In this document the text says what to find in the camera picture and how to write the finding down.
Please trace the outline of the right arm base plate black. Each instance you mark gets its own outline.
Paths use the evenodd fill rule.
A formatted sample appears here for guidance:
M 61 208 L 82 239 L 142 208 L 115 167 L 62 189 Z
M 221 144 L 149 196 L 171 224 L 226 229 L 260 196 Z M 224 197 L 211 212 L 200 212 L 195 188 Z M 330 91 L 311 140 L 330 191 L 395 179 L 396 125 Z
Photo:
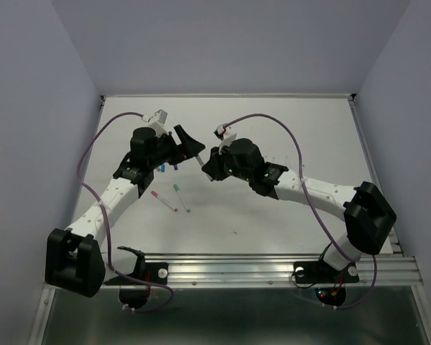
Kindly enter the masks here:
M 294 263 L 290 281 L 298 288 L 314 288 L 319 302 L 332 307 L 341 307 L 346 301 L 346 284 L 360 281 L 354 263 L 342 270 L 335 270 L 324 261 L 301 261 Z

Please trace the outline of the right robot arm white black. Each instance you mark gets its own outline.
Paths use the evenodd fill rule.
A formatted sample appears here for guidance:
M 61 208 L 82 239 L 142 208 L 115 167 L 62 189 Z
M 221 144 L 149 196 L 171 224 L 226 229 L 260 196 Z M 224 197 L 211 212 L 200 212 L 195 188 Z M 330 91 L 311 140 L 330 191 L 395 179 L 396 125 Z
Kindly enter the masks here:
M 212 180 L 245 180 L 261 196 L 301 203 L 315 216 L 323 211 L 343 221 L 346 234 L 331 240 L 316 263 L 316 272 L 324 280 L 333 280 L 364 254 L 378 255 L 397 220 L 394 209 L 373 183 L 364 181 L 352 187 L 300 177 L 284 165 L 267 162 L 249 139 L 212 148 L 202 170 Z

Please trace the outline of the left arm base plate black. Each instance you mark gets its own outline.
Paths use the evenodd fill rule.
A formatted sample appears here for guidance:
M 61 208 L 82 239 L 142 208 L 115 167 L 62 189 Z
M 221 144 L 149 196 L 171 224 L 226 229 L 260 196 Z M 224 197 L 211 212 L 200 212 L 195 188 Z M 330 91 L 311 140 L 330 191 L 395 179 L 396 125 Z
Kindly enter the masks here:
M 119 287 L 119 302 L 125 311 L 151 313 L 169 305 L 175 293 L 167 285 L 167 262 L 142 262 L 128 278 L 114 276 L 104 282 L 106 287 Z

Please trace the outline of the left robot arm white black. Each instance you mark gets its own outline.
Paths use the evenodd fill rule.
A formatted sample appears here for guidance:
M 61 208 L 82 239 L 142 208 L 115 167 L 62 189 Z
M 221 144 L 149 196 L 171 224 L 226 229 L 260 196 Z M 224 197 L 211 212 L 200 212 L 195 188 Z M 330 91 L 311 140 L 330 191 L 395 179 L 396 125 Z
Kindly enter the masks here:
M 102 253 L 103 244 L 111 245 L 111 230 L 122 214 L 145 193 L 160 165 L 178 165 L 197 157 L 205 145 L 177 125 L 174 133 L 159 133 L 148 126 L 135 129 L 130 150 L 107 188 L 95 197 L 94 204 L 66 229 L 54 229 L 47 238 L 45 281 L 50 285 L 92 297 L 102 284 L 113 279 L 130 283 L 145 278 L 144 254 L 133 249 L 121 264 L 114 264 L 112 248 Z

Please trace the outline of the light green cap marker pen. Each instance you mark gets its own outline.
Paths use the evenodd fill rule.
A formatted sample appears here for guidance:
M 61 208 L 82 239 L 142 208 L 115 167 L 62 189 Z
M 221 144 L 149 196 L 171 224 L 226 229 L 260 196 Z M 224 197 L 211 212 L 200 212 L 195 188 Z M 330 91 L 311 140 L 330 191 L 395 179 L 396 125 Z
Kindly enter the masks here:
M 184 207 L 185 211 L 186 211 L 187 213 L 190 213 L 190 212 L 191 212 L 190 207 L 189 207 L 189 205 L 187 204 L 187 201 L 185 200 L 185 197 L 184 197 L 184 195 L 182 194 L 182 191 L 180 190 L 179 186 L 178 186 L 177 184 L 174 184 L 174 185 L 173 185 L 173 188 L 174 188 L 174 190 L 175 190 L 175 192 L 176 192 L 176 194 L 177 194 L 178 198 L 180 199 L 180 201 L 181 201 L 181 203 L 182 203 L 182 205 L 183 205 L 183 207 Z

